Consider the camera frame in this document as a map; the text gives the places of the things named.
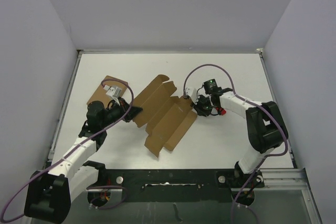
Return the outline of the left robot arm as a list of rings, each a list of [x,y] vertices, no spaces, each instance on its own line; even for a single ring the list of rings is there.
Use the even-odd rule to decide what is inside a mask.
[[[93,101],[87,106],[86,121],[59,161],[43,172],[34,172],[28,186],[24,215],[51,223],[62,223],[71,203],[87,187],[102,187],[107,181],[103,164],[87,160],[104,143],[107,129],[119,121],[130,122],[142,112],[139,106],[119,97],[108,105]]]

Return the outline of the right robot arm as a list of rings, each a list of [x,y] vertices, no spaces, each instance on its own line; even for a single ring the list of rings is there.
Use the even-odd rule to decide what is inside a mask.
[[[257,102],[239,96],[232,88],[219,87],[215,79],[201,86],[205,94],[199,94],[196,88],[185,88],[184,95],[192,101],[192,107],[200,116],[224,115],[231,111],[246,120],[249,147],[236,163],[234,182],[244,187],[252,181],[256,171],[272,152],[281,144],[288,150],[288,131],[274,101]]]

